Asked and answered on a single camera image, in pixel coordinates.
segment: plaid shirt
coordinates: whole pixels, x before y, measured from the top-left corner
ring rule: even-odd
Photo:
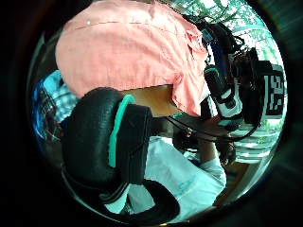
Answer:
[[[44,140],[60,140],[62,123],[78,102],[62,80],[59,70],[41,79],[33,93],[33,122],[35,132]]]

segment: pink shirt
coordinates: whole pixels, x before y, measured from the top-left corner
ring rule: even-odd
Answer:
[[[202,33],[169,6],[129,0],[92,3],[63,28],[56,47],[62,78],[76,96],[172,84],[172,100],[200,115],[205,98]]]

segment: headphones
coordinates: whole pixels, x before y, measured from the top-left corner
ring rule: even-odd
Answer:
[[[152,128],[150,108],[113,88],[87,93],[70,115],[62,138],[62,178],[72,197],[91,211],[123,223],[153,225],[179,214],[177,200],[162,184],[144,179]],[[138,214],[114,214],[130,183],[146,187],[155,206]]]

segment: wire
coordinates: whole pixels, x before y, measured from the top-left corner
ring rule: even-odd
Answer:
[[[201,131],[201,130],[192,128],[191,126],[187,125],[186,123],[181,122],[181,121],[179,121],[179,120],[177,120],[177,119],[175,119],[175,118],[173,118],[173,117],[171,117],[171,116],[167,116],[166,119],[167,119],[171,124],[173,124],[175,127],[177,127],[178,129],[180,129],[181,131],[187,132],[187,130],[181,128],[181,127],[178,126],[176,123],[172,122],[171,119],[174,120],[174,121],[176,121],[176,122],[178,122],[179,124],[181,124],[181,125],[187,127],[187,128],[190,128],[190,129],[196,131],[196,133],[198,132],[198,133],[200,133],[200,134],[205,134],[205,135],[208,135],[208,136],[212,136],[212,137],[215,137],[216,139],[219,139],[219,138],[220,138],[220,139],[223,139],[224,142],[228,142],[228,143],[231,143],[231,142],[238,142],[238,141],[240,141],[240,140],[242,140],[242,139],[244,139],[244,138],[250,136],[251,134],[253,134],[253,133],[256,131],[256,129],[258,128],[258,125],[256,125],[252,130],[250,130],[249,132],[247,132],[247,133],[246,133],[245,135],[243,135],[243,136],[238,136],[238,137],[227,137],[227,136],[216,135],[216,134],[212,134],[212,133],[209,133],[209,132],[206,132],[206,131]],[[195,136],[197,139],[202,139],[202,140],[205,140],[205,141],[208,141],[208,142],[213,142],[213,143],[217,142],[217,140],[210,140],[210,139],[205,139],[205,138],[203,138],[203,137],[200,137],[200,136],[198,136],[196,133],[193,133],[193,134],[194,134],[194,136]]]

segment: white shirt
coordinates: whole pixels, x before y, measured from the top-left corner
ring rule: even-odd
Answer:
[[[180,213],[169,223],[184,221],[211,206],[226,184],[226,175],[219,158],[195,166],[162,137],[152,136],[148,149],[145,179],[161,183],[175,197]],[[134,213],[154,206],[152,196],[143,185],[131,184],[119,201],[107,205],[114,212],[121,210],[129,197]]]

